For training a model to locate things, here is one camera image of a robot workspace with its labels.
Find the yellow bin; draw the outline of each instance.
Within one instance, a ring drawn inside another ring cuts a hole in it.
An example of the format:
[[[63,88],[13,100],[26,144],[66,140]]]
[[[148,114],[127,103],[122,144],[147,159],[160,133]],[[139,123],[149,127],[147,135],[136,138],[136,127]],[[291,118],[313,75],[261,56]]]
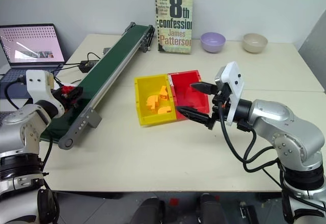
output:
[[[167,87],[169,98],[168,100],[160,99],[158,108],[170,106],[171,112],[158,115],[157,111],[151,111],[147,108],[146,102],[149,96],[158,95],[162,86]],[[177,119],[167,74],[136,77],[134,79],[134,87],[138,119],[141,125],[159,124]]]

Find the cable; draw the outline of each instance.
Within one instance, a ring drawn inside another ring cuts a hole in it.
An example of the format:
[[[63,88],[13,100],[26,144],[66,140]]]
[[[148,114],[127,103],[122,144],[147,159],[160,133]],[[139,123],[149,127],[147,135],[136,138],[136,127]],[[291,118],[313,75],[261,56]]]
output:
[[[299,202],[301,202],[303,204],[309,205],[309,206],[314,207],[314,208],[316,208],[318,210],[326,212],[325,207],[321,207],[321,206],[319,206],[317,204],[311,203],[309,201],[303,200],[303,199],[298,198],[297,196],[295,196],[294,193],[291,190],[289,190],[286,186],[284,186],[283,182],[284,182],[283,172],[280,170],[280,183],[281,183],[281,188],[282,188],[283,191],[285,191],[291,198],[293,198],[293,199],[295,199],[295,200],[297,200],[297,201],[299,201]]]
[[[258,167],[256,167],[256,168],[253,168],[253,169],[249,169],[249,168],[247,168],[247,164],[246,164],[246,163],[242,163],[242,166],[243,166],[243,168],[244,168],[244,170],[245,170],[246,172],[248,172],[248,173],[253,173],[253,172],[260,171],[260,170],[264,169],[265,167],[272,166],[273,164],[276,164],[276,163],[277,163],[277,160],[278,160],[278,159],[271,160],[271,161],[269,161],[269,162],[267,162],[267,163],[265,163],[265,164],[262,164],[262,165],[260,165],[260,166],[258,166]]]
[[[97,56],[99,59],[101,59],[97,54],[95,54],[95,53],[93,53],[93,52],[89,52],[89,53],[87,54],[87,61],[90,60],[90,58],[89,58],[89,55],[90,55],[90,54],[93,54],[93,55]]]
[[[11,103],[11,105],[12,106],[14,106],[16,109],[19,109],[19,107],[10,99],[10,97],[9,97],[9,95],[8,95],[8,88],[11,86],[11,85],[13,85],[13,84],[15,84],[15,83],[18,83],[19,82],[19,80],[15,80],[15,81],[12,81],[12,82],[10,82],[10,83],[8,83],[7,85],[6,85],[6,87],[5,87],[5,97],[6,97],[6,99],[8,100],[8,102],[10,102]]]
[[[49,189],[52,192],[52,196],[53,196],[53,201],[55,202],[55,207],[56,207],[56,216],[53,219],[52,223],[53,224],[57,224],[58,220],[59,220],[59,216],[60,216],[60,207],[59,207],[59,202],[56,198],[56,196],[54,195],[53,191],[51,190],[51,188],[49,187],[49,185],[47,184],[47,182],[44,179],[44,186],[46,189]]]
[[[281,184],[274,178],[272,177],[264,168],[262,169],[266,175],[268,175],[280,188],[282,188]]]
[[[219,116],[220,116],[220,118],[224,118],[224,113],[223,113],[223,108],[222,108],[222,103],[221,102],[219,102],[218,103],[218,107],[219,107]],[[236,150],[234,149],[234,147],[233,147],[233,145],[232,145],[232,143],[231,143],[231,141],[230,141],[230,138],[229,138],[229,136],[228,136],[228,132],[227,132],[227,130],[226,130],[226,127],[225,127],[225,122],[224,122],[224,120],[220,120],[220,123],[221,123],[221,128],[222,128],[222,132],[223,132],[223,136],[224,136],[224,139],[225,139],[225,141],[226,141],[226,143],[227,143],[227,145],[229,146],[229,148],[230,148],[230,150],[231,150],[231,152],[233,153],[233,155],[241,162],[241,163],[251,163],[251,162],[253,162],[255,159],[257,159],[260,155],[262,155],[264,152],[266,152],[267,150],[270,150],[270,149],[273,149],[273,147],[272,146],[270,146],[270,147],[266,147],[266,148],[264,148],[264,149],[262,149],[262,150],[260,150],[257,154],[255,154],[253,157],[251,157],[250,159],[243,159],[237,152],[236,152]],[[250,153],[250,151],[251,151],[251,149],[252,149],[252,147],[253,147],[253,145],[254,145],[254,143],[256,142],[256,138],[257,138],[257,134],[256,134],[256,132],[255,132],[255,130],[251,130],[251,132],[253,133],[253,139],[252,139],[252,141],[251,141],[251,143],[249,144],[249,146],[248,146],[248,148],[247,148],[247,150],[246,150],[246,153]]]
[[[81,81],[81,79],[75,80],[75,81],[71,82],[71,84],[74,84],[75,82],[78,82],[78,81]]]
[[[45,167],[46,162],[47,162],[47,160],[48,160],[48,158],[49,158],[49,156],[50,156],[50,153],[51,153],[51,150],[52,150],[52,146],[53,146],[53,137],[52,137],[50,131],[47,130],[47,129],[45,129],[45,131],[46,131],[47,134],[49,135],[49,147],[48,147],[47,152],[46,152],[46,155],[45,155],[45,157],[44,157],[43,165],[41,166],[41,171],[44,170],[44,167]]]
[[[63,69],[56,69],[56,70],[52,71],[51,73],[54,74],[56,71],[60,71],[60,70],[68,70],[68,69],[72,69],[72,68],[75,68],[75,67],[78,67],[78,65],[76,65],[76,66],[72,66],[72,67],[68,67],[68,68],[63,68]]]

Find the yellow object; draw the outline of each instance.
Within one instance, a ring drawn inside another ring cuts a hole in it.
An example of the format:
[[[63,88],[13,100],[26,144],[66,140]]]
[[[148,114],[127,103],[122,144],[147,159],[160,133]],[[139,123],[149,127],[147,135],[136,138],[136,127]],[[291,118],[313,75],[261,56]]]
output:
[[[168,100],[161,100],[158,107],[155,108],[155,113],[153,113],[153,111],[147,107],[147,99],[152,95],[158,96],[162,86],[166,86],[167,88]],[[134,88],[137,114],[141,125],[159,124],[175,121],[177,119],[167,74],[136,77],[134,79]],[[156,111],[167,106],[171,108],[170,113],[157,114]]]
[[[152,95],[147,98],[146,106],[150,110],[155,110],[158,107],[158,96]]]
[[[168,90],[167,90],[167,86],[162,86],[161,90],[159,91],[159,97],[163,100],[167,100],[168,97]]]
[[[157,113],[160,114],[165,114],[171,112],[171,106],[166,106],[166,107],[161,107],[158,109]]]

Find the laptop screen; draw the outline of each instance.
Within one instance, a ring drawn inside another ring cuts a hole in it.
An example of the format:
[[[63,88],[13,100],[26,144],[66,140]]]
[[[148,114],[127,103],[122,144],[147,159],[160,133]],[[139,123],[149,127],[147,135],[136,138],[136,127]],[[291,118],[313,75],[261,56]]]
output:
[[[53,24],[0,26],[0,43],[11,66],[65,62]]]

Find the metal bracket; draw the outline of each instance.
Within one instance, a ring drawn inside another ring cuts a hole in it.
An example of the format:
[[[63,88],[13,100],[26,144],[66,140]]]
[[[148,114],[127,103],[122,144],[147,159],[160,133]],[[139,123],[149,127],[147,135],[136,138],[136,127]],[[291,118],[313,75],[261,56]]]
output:
[[[155,32],[155,28],[152,25],[150,25],[150,30],[146,33],[146,35],[141,40],[140,49],[142,52],[147,52],[150,50],[154,32]]]
[[[124,33],[126,33],[128,30],[130,30],[131,28],[133,28],[136,25],[135,22],[130,22],[130,25],[127,26],[127,28],[124,30]]]
[[[58,142],[59,148],[65,150],[72,148],[74,142],[78,140],[79,136],[87,125],[92,128],[96,128],[101,120],[101,116],[93,108],[90,107],[83,115],[79,115],[67,133],[62,138],[60,138]]]

